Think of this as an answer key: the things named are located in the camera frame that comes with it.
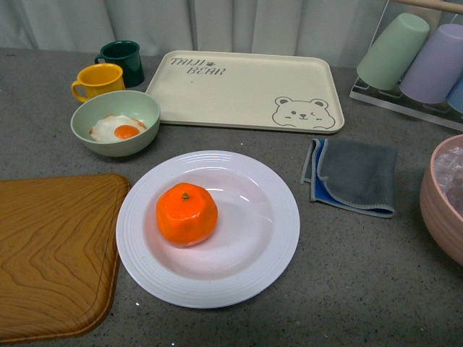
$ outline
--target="dark green mug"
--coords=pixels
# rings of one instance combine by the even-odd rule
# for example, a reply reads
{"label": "dark green mug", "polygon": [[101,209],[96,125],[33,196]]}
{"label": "dark green mug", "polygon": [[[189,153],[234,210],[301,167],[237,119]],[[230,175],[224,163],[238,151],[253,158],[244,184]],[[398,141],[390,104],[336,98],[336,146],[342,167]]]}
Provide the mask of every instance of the dark green mug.
{"label": "dark green mug", "polygon": [[145,80],[140,58],[140,46],[136,42],[120,40],[108,43],[95,57],[95,64],[103,62],[100,61],[101,59],[106,63],[113,63],[122,68],[122,78],[126,88],[139,85]]}

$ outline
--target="cloth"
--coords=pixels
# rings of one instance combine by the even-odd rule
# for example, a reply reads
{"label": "cloth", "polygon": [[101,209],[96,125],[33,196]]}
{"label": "cloth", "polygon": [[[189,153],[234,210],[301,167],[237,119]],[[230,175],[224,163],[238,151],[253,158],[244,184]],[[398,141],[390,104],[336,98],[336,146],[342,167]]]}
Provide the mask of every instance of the cloth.
{"label": "cloth", "polygon": [[395,213],[397,149],[343,139],[314,139],[300,183],[310,184],[310,201],[380,218]]}

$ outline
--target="gray countertop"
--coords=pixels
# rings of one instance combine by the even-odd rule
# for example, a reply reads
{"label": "gray countertop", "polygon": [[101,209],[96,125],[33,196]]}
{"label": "gray countertop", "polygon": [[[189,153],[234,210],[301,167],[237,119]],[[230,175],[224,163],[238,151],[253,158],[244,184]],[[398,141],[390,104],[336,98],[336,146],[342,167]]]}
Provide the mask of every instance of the gray countertop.
{"label": "gray countertop", "polygon": [[[300,240],[270,287],[220,309],[161,301],[121,264],[111,311],[96,329],[26,346],[463,346],[463,267],[434,242],[419,206],[434,148],[459,132],[351,99],[355,70],[333,68],[345,125],[330,136],[398,149],[396,215],[360,215],[310,202],[310,185],[299,184],[314,134],[162,124],[136,155],[90,152],[69,128],[80,105],[70,85],[93,57],[0,49],[0,179],[118,173],[133,185],[174,156],[232,151],[286,182],[300,209]],[[145,91],[161,58],[142,60],[146,78],[133,89]]]}

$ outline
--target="bear drawing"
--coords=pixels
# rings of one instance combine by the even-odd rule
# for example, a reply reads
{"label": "bear drawing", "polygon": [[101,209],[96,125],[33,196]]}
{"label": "bear drawing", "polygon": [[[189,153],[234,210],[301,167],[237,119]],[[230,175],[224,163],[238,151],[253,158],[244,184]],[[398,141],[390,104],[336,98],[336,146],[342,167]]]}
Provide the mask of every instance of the bear drawing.
{"label": "bear drawing", "polygon": [[328,103],[321,99],[311,101],[292,100],[285,96],[275,99],[273,121],[283,127],[305,129],[330,129],[336,121],[328,112]]}

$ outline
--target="white plate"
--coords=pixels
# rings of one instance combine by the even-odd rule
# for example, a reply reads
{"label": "white plate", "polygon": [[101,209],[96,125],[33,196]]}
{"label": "white plate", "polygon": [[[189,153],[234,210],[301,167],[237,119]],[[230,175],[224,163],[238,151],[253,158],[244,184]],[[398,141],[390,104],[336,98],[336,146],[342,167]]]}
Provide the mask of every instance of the white plate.
{"label": "white plate", "polygon": [[[218,208],[214,234],[181,249],[156,225],[156,202],[186,181],[206,188]],[[286,269],[299,240],[296,201],[269,167],[237,153],[202,151],[172,158],[130,190],[116,241],[129,274],[159,299],[183,307],[225,307],[255,296]]]}

